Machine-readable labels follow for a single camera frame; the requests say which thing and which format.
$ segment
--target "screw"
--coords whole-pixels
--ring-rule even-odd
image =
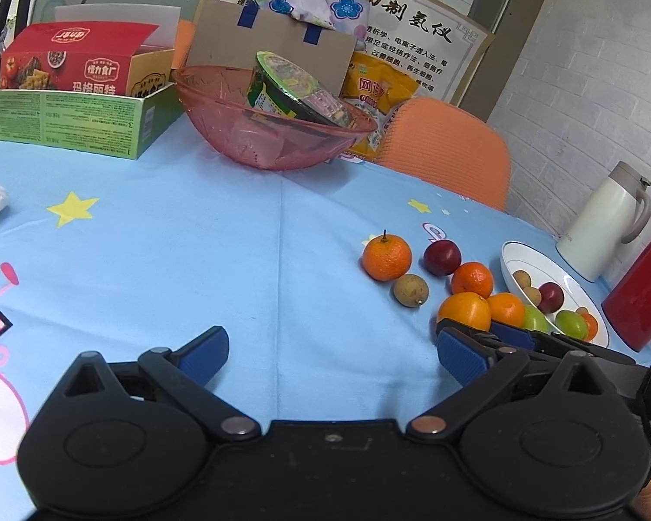
[[[446,428],[446,422],[435,415],[421,415],[412,420],[411,426],[418,433],[434,435]]]
[[[228,417],[222,421],[220,427],[230,435],[245,435],[255,429],[255,421],[250,417]]]

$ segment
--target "wall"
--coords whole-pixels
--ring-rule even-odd
[[[651,180],[651,0],[545,0],[488,123],[512,155],[507,211],[552,233],[619,160]],[[605,277],[650,240],[651,222]]]

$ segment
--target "bowl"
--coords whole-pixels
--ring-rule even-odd
[[[376,122],[346,103],[354,128],[331,127],[247,106],[251,71],[188,66],[174,73],[179,100],[191,123],[218,152],[266,170],[307,168],[338,156],[368,137]]]
[[[595,306],[593,300],[589,298],[588,294],[584,292],[579,283],[568,272],[528,245],[515,241],[504,243],[501,248],[501,273],[504,276],[504,281],[514,296],[518,296],[524,303],[529,303],[533,307],[536,307],[535,304],[523,293],[523,290],[513,276],[516,270],[525,270],[528,272],[535,287],[540,287],[545,282],[559,284],[562,290],[564,290],[564,305],[559,310],[576,311],[578,307],[586,307],[588,313],[593,315],[598,322],[598,332],[595,334],[591,343],[597,344],[598,346],[608,346],[608,328],[605,326],[601,312]],[[554,313],[545,315],[550,324],[550,328],[554,332],[564,333],[555,325],[555,316],[556,314]]]

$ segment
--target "orange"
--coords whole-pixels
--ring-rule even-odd
[[[451,292],[475,292],[478,296],[489,298],[494,288],[494,278],[490,269],[479,262],[461,264],[451,278]]]
[[[495,293],[487,298],[487,303],[490,304],[490,313],[494,321],[519,328],[523,325],[523,320],[526,318],[526,306],[514,294]]]
[[[590,343],[595,338],[595,334],[598,332],[598,320],[590,313],[582,313],[581,317],[584,318],[584,321],[588,326],[588,335],[586,335],[584,341],[588,341]]]
[[[490,304],[475,292],[454,293],[439,307],[437,321],[450,319],[473,329],[490,330]]]
[[[362,254],[362,266],[374,280],[388,282],[405,274],[412,265],[412,251],[395,234],[379,235],[368,242]]]

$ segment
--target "green box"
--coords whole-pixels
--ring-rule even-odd
[[[146,98],[0,90],[0,140],[137,159],[182,113],[174,84]]]

